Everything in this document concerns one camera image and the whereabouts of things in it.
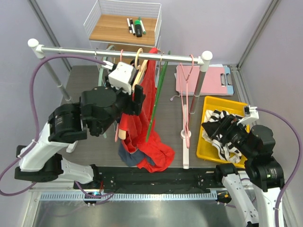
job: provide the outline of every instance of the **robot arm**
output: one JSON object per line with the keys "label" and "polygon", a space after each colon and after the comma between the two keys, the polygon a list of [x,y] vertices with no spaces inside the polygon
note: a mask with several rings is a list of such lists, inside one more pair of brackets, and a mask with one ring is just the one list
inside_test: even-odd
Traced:
{"label": "robot arm", "polygon": [[[228,115],[218,122],[203,123],[210,138],[221,134],[220,142],[231,142],[246,158],[245,170],[253,184],[258,203],[258,212],[245,193],[240,176],[233,164],[216,167],[217,181],[222,182],[235,202],[244,227],[275,227],[275,204],[284,186],[284,173],[279,163],[272,157],[275,140],[273,132],[263,125],[255,125],[246,132],[245,124],[258,119],[255,107],[246,107],[250,113],[242,120]],[[279,223],[284,226],[282,205],[279,207]]]}
{"label": "robot arm", "polygon": [[[15,179],[49,182],[62,178],[81,184],[100,181],[95,165],[81,166],[69,162],[57,152],[78,140],[87,139],[87,128],[92,136],[99,136],[122,113],[140,114],[145,99],[143,89],[136,85],[131,90],[136,70],[123,62],[115,67],[105,86],[82,92],[79,103],[61,105],[49,116],[39,140],[32,142],[36,145],[15,169]],[[32,143],[27,147],[18,146],[17,156]]]}

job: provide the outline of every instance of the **red cloth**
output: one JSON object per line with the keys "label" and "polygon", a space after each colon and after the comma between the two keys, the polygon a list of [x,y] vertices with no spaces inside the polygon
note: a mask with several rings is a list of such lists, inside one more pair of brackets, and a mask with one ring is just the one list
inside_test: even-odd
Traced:
{"label": "red cloth", "polygon": [[[156,48],[152,48],[149,53],[157,53]],[[174,150],[161,143],[160,136],[154,131],[155,119],[151,129],[148,142],[145,142],[147,130],[152,118],[152,109],[155,103],[156,87],[155,87],[155,61],[149,61],[142,83],[143,92],[146,95],[142,105],[142,111],[139,116],[122,114],[119,123],[119,129],[126,131],[126,139],[122,144],[126,151],[133,153],[137,149],[151,157],[155,165],[152,166],[144,158],[137,166],[146,168],[149,172],[164,171],[174,159]]]}

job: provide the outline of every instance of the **marker pen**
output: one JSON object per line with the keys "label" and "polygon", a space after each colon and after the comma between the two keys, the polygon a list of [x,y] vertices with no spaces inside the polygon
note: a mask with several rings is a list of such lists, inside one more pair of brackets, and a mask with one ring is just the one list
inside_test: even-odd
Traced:
{"label": "marker pen", "polygon": [[142,28],[141,28],[140,20],[134,21],[134,28],[136,30],[137,37],[142,37]]}
{"label": "marker pen", "polygon": [[141,24],[141,27],[142,27],[143,34],[145,35],[146,31],[145,31],[145,28],[144,28],[143,21],[142,21],[141,17],[139,17],[139,20],[140,20],[140,24]]}
{"label": "marker pen", "polygon": [[136,35],[136,32],[134,31],[134,23],[133,23],[133,19],[130,19],[130,22],[131,22],[131,27],[132,27],[132,32],[133,32],[133,35]]}
{"label": "marker pen", "polygon": [[130,24],[130,22],[129,22],[129,18],[127,18],[126,20],[127,20],[127,24],[128,24],[129,33],[131,34],[131,33],[133,33],[133,32],[132,32],[131,24]]}

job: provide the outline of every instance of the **black marker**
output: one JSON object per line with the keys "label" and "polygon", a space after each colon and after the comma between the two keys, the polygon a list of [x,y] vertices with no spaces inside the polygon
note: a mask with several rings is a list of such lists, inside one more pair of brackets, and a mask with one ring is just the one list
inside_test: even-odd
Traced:
{"label": "black marker", "polygon": [[132,31],[131,24],[129,22],[129,18],[127,18],[126,20],[127,20],[127,24],[128,24],[129,33],[131,34],[131,33],[133,33],[133,31]]}
{"label": "black marker", "polygon": [[130,19],[131,21],[131,27],[132,27],[132,32],[133,32],[133,35],[136,35],[136,32],[134,31],[134,23],[133,23],[133,19]]}

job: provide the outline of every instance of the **metal rod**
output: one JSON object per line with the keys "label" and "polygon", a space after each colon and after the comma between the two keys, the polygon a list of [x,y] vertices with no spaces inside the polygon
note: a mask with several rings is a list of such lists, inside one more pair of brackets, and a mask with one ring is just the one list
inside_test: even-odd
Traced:
{"label": "metal rod", "polygon": [[268,24],[268,21],[271,19],[272,15],[274,14],[276,8],[278,7],[281,0],[271,0],[271,3],[269,4],[267,10],[265,11],[260,23],[258,24],[257,29],[255,30],[253,36],[250,39],[250,42],[248,43],[243,55],[240,58],[238,68],[240,69],[244,62],[246,61],[250,51],[255,46],[257,40],[261,36],[262,32],[264,31],[264,28]]}
{"label": "metal rod", "polygon": [[204,80],[205,74],[206,74],[206,72],[199,71],[199,76],[198,76],[198,80],[197,80],[193,100],[191,102],[190,109],[189,109],[189,119],[188,119],[189,125],[190,125],[190,122],[191,122],[190,121],[190,119],[191,119],[190,116],[193,115],[196,111],[196,106],[198,104],[198,100],[199,100],[199,97],[200,97],[200,92],[201,92],[201,88],[202,88],[202,85],[203,85],[203,80]]}
{"label": "metal rod", "polygon": [[[63,48],[63,47],[41,47],[42,52],[52,52],[52,53],[71,53],[71,54],[81,54],[90,56],[107,56],[113,58],[119,58],[121,55],[120,51],[103,51],[103,50],[92,50],[92,49],[74,49],[74,48]],[[123,58],[133,58],[135,59],[136,52],[123,52]],[[156,54],[156,53],[141,53],[138,56],[139,59],[144,60],[156,60],[160,61],[170,61],[170,62],[180,62],[180,63],[192,63],[192,58],[187,56],[178,55],[168,55],[168,54]],[[203,65],[203,60],[199,58],[194,58],[194,64]]]}
{"label": "metal rod", "polygon": [[[42,10],[40,9],[36,0],[27,0],[29,5],[32,7],[34,13],[36,14],[38,20],[40,21],[43,29],[45,30],[47,36],[51,40],[54,46],[60,46],[55,34],[53,33],[50,25],[48,24]],[[71,71],[71,65],[66,58],[62,58],[63,64],[67,68],[68,71]]]}
{"label": "metal rod", "polygon": [[49,62],[44,63],[44,66],[46,67],[47,71],[53,78],[54,82],[56,83],[57,87],[60,89],[61,93],[63,94],[64,99],[66,100],[67,103],[72,103],[70,95],[67,93],[65,87],[63,86],[62,82],[60,79],[57,77],[57,74],[53,70],[52,66],[50,65]]}

